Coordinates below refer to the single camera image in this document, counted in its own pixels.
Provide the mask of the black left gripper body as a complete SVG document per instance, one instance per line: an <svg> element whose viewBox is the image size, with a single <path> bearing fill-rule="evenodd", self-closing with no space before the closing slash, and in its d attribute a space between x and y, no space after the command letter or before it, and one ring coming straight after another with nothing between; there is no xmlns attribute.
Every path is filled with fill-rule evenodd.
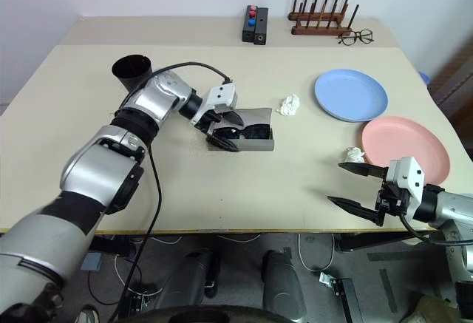
<svg viewBox="0 0 473 323"><path fill-rule="evenodd" d="M221 122L223 115L223 112L215 112L213 109L205 109L201 106L196 114L197 121L194 124L194 127L205 134L208 139L212 139L214 136L211 131L211 125L213 123Z"/></svg>

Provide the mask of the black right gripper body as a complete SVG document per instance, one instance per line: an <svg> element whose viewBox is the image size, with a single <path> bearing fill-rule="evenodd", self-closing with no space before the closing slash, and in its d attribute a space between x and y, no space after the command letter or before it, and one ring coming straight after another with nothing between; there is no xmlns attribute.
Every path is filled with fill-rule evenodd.
<svg viewBox="0 0 473 323"><path fill-rule="evenodd" d="M386 214L394 217L405 217L409 201L410 193L407 189L382 183L375 202L375 210L378 213L375 224L383 226Z"/></svg>

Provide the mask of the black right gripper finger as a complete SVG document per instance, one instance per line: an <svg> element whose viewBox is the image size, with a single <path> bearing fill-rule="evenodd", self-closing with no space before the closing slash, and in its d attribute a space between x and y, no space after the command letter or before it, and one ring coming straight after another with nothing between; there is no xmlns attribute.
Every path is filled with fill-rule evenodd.
<svg viewBox="0 0 473 323"><path fill-rule="evenodd" d="M343 162L339 163L338 166L346 171L349 171L353 174L361 175L364 177L377 177L380 179L385 179L388 168L375 166L368 163L354 163L354 162Z"/></svg>
<svg viewBox="0 0 473 323"><path fill-rule="evenodd" d="M360 203L342 197L327 196L328 200L354 216L369 220L377 226L384 224L384 215L380 211L363 207Z"/></svg>

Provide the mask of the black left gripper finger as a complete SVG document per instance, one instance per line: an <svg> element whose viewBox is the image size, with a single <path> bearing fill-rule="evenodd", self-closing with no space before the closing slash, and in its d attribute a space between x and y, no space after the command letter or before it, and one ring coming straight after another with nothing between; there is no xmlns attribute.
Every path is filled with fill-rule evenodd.
<svg viewBox="0 0 473 323"><path fill-rule="evenodd" d="M239 148L233 142L226 138L221 138L215 135L208 135L206 141L212 146L217 147L223 151L227 152L238 152Z"/></svg>
<svg viewBox="0 0 473 323"><path fill-rule="evenodd" d="M222 122L226 126L243 127L245 125L241 116L235 111L223 112L221 116L222 116Z"/></svg>

